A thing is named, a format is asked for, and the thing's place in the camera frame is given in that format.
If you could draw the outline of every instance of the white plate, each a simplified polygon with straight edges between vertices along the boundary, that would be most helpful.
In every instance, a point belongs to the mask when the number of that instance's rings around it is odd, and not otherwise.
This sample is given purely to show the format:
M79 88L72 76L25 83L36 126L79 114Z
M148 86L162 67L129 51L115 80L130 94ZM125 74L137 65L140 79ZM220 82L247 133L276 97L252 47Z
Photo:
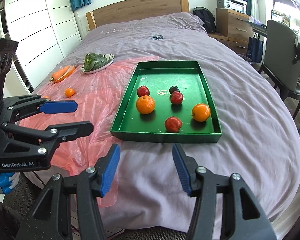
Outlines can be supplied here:
M82 68L81 68L81 71L82 71L83 73L85 73L85 74L93 74L93 73L96 73L96 72L99 72L99 71L105 69L106 67L109 67L109 66L112 64L112 62L114 61L114 55L113 55L113 54L104 54L103 56L108 60L108 62L109 62L108 64L106 64L106 65L104 65L103 67L98 68L98 69L96 69L96 70L87 71L87 72L85 72L85 71L84 71L84 68L82 67Z

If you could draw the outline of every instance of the pink plastic sheet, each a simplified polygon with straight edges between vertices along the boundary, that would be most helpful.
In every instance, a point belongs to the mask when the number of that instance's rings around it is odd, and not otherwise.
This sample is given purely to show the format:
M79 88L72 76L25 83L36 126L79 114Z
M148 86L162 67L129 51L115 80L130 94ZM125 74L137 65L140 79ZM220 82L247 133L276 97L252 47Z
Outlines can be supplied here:
M51 164L77 175L106 155L112 143L120 144L120 140L109 132L115 113L130 77L141 61L155 61L158 56L133 58L112 63L109 67L95 74L84 74L81 66L60 83L45 84L38 93L51 100L75 100L78 109L66 114L37 114L24 119L20 126L44 130L48 125L68 122L90 121L94 131L89 137L76 141L61 143L55 151ZM67 98L64 91L73 88L76 93ZM98 198L99 207L111 206L116 202L118 192L118 176L114 177L111 189L104 198Z

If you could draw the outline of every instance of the carrot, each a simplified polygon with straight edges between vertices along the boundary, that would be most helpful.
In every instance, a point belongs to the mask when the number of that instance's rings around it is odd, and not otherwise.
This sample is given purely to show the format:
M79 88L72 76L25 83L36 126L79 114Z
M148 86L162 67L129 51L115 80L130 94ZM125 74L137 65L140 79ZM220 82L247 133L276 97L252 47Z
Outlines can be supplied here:
M60 77L62 77L67 72L67 70L69 68L70 68L70 66L65 66L65 67L59 69L57 72L53 73L51 75L50 82L51 81L55 82L56 80L58 80Z
M64 73L60 78L58 78L57 80L55 80L55 83L61 82L66 77L70 76L71 73L74 71L74 69L75 69L74 66L69 66L69 69L66 71L66 73Z

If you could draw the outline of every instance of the printer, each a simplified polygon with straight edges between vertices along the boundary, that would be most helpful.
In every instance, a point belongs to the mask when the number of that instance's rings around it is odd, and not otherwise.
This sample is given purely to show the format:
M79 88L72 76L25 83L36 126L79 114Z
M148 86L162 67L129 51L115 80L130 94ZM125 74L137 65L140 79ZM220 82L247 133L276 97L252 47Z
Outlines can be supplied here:
M217 8L231 9L247 14L247 2L244 0L217 0Z

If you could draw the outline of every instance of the orange fruit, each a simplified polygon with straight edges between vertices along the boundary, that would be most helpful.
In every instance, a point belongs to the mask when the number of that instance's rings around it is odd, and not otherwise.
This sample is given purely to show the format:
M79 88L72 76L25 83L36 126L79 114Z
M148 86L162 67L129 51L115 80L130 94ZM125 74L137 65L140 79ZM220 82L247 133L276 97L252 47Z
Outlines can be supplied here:
M141 96L138 98L136 106L140 114L149 114L153 112L155 102L151 96Z
M192 108L192 118L195 119L198 122L204 122L206 121L210 114L210 108L206 104L197 104Z
M72 97L74 95L75 91L72 89L72 88L67 88L65 90L65 94L66 94L66 97Z

